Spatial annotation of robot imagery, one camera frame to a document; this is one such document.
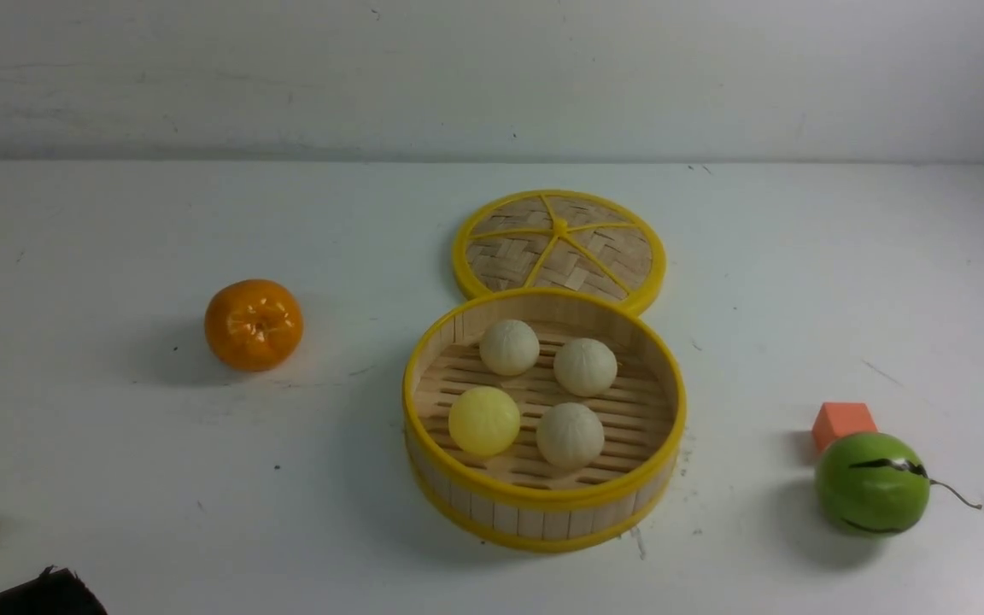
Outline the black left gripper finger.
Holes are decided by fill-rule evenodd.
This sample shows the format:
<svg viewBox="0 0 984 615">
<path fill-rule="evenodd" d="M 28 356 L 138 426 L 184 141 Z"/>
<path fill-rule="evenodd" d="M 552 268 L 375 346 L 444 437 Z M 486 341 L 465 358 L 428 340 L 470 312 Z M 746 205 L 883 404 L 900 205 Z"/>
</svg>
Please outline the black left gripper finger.
<svg viewBox="0 0 984 615">
<path fill-rule="evenodd" d="M 27 583 L 0 592 L 0 614 L 107 614 L 70 569 L 48 567 Z"/>
</svg>

